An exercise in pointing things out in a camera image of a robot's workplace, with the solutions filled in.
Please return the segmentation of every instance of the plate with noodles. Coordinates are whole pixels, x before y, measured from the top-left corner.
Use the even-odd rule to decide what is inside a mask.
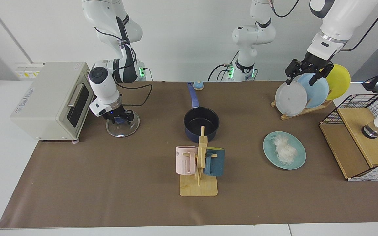
[[[295,170],[306,162],[306,150],[296,137],[282,131],[269,133],[263,141],[268,160],[285,170]]]

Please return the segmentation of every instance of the mug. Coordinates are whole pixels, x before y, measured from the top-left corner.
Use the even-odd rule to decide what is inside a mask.
[[[193,175],[196,172],[195,155],[198,153],[198,147],[195,146],[177,146],[176,147],[176,173],[179,175]]]
[[[224,173],[224,156],[225,149],[208,147],[205,156],[204,174],[208,176],[222,176]]]

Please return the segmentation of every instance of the wooden box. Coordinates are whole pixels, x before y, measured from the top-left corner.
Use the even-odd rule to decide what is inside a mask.
[[[348,181],[378,180],[378,138],[361,128],[378,116],[378,95],[351,95],[320,123],[330,149]]]

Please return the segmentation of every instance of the green light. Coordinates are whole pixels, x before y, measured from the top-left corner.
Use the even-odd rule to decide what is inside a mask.
[[[141,67],[139,68],[139,75],[140,75],[141,77],[144,77],[144,76],[145,76],[145,71],[144,71],[144,69],[142,69]]]
[[[234,75],[234,67],[230,66],[230,71],[228,72],[228,77],[233,78],[233,75]]]

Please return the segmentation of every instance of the black cable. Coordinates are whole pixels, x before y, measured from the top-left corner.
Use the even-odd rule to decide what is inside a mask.
[[[151,81],[154,82],[154,80],[153,80],[153,74],[151,73],[150,68],[143,68],[143,70],[148,70],[150,72]]]
[[[286,16],[288,16],[289,14],[291,14],[291,12],[294,10],[294,8],[295,8],[295,6],[297,6],[297,3],[299,2],[300,0],[297,0],[296,2],[295,2],[295,4],[294,4],[294,6],[292,7],[292,9],[286,14],[286,15],[278,15],[276,12],[275,12],[275,8],[274,8],[274,6],[273,6],[273,2],[271,1],[271,9],[272,9],[272,11],[273,11],[273,13],[277,16],[277,17],[279,17],[279,18],[284,18],[284,17],[286,17]]]
[[[236,58],[236,56],[237,56],[237,54],[238,54],[239,52],[240,52],[240,50],[237,50],[236,54],[234,54],[234,57],[233,57],[232,60],[230,61],[230,64],[233,63],[234,59]],[[222,74],[222,77],[221,77],[220,82],[222,81],[222,79],[224,79],[224,76],[225,76],[225,73]]]
[[[148,92],[148,95],[147,97],[145,98],[144,102],[141,103],[141,104],[138,104],[138,105],[135,105],[135,104],[123,104],[123,106],[133,106],[133,107],[140,107],[142,106],[143,104],[145,104],[145,102],[148,100],[148,98],[150,97],[150,94],[151,94],[151,91],[153,90],[153,85],[152,84],[148,84],[148,85],[143,85],[143,86],[140,86],[140,87],[125,87],[123,85],[120,85],[118,82],[115,81],[115,83],[121,87],[121,88],[125,88],[125,89],[142,89],[142,88],[145,88],[145,87],[148,87],[150,86],[150,91]]]
[[[216,67],[213,69],[213,71],[211,71],[211,74],[210,74],[210,76],[208,76],[208,80],[207,80],[207,81],[209,81],[209,80],[211,79],[211,75],[214,73],[214,71],[215,71],[216,69],[218,69],[219,67],[221,67],[221,66],[225,66],[225,64],[221,64],[221,65],[216,66]]]
[[[367,30],[367,32],[364,34],[364,36],[360,39],[360,41],[357,43],[357,45],[355,45],[353,48],[351,49],[348,49],[348,48],[345,48],[345,49],[341,49],[341,51],[344,51],[344,52],[349,52],[349,51],[352,51],[354,49],[356,49],[358,47],[358,45],[360,45],[360,43],[364,40],[364,38],[367,36],[367,34],[370,32],[370,30],[373,28],[373,26],[377,23],[378,21],[378,17],[376,18],[376,20],[373,22],[373,24],[370,26],[370,28]]]
[[[124,66],[119,67],[119,68],[117,68],[116,70],[121,70],[121,69],[128,68],[129,66],[132,66],[132,65],[137,61],[137,54],[135,53],[135,51],[134,51],[133,48],[130,48],[130,49],[131,49],[132,56],[133,56],[134,60],[133,60],[131,63],[129,63],[129,65],[126,65],[126,63],[125,63]]]
[[[218,77],[220,76],[220,74],[221,74],[221,72],[229,72],[230,70],[222,70],[222,71],[220,71],[219,73],[218,73],[218,75],[217,75],[217,82],[218,82]]]
[[[104,34],[104,35],[111,36],[111,37],[114,37],[114,38],[116,38],[116,39],[122,40],[122,39],[119,38],[118,36],[115,36],[115,35],[113,35],[113,34],[109,34],[109,33],[103,33],[103,32],[101,32],[101,31],[99,31],[99,29],[97,29],[96,27],[94,27],[94,28],[96,29],[97,32],[99,32],[99,33],[101,33],[101,34]],[[135,61],[137,60],[137,54],[136,54],[136,52],[134,51],[134,49],[131,48],[131,47],[129,47],[129,46],[127,46],[127,47],[131,49],[131,53],[132,53],[132,57],[133,57],[133,61],[132,61],[132,63],[130,63],[129,65],[126,65],[126,63],[125,63],[124,66],[119,67],[117,70],[121,70],[121,69],[128,68],[129,66],[132,66],[132,65],[135,63]]]
[[[237,50],[237,52],[236,52],[236,54],[234,54],[234,57],[232,58],[230,64],[233,63],[234,59],[236,58],[236,56],[237,56],[237,54],[238,54],[239,52],[240,52],[240,50]]]
[[[112,36],[112,37],[115,37],[116,39],[119,39],[119,40],[122,40],[121,38],[119,38],[118,36],[115,36],[113,34],[109,34],[109,33],[103,33],[101,31],[99,31],[98,28],[94,27],[96,29],[97,32],[101,33],[101,34],[104,34],[104,35],[107,35],[107,36]]]

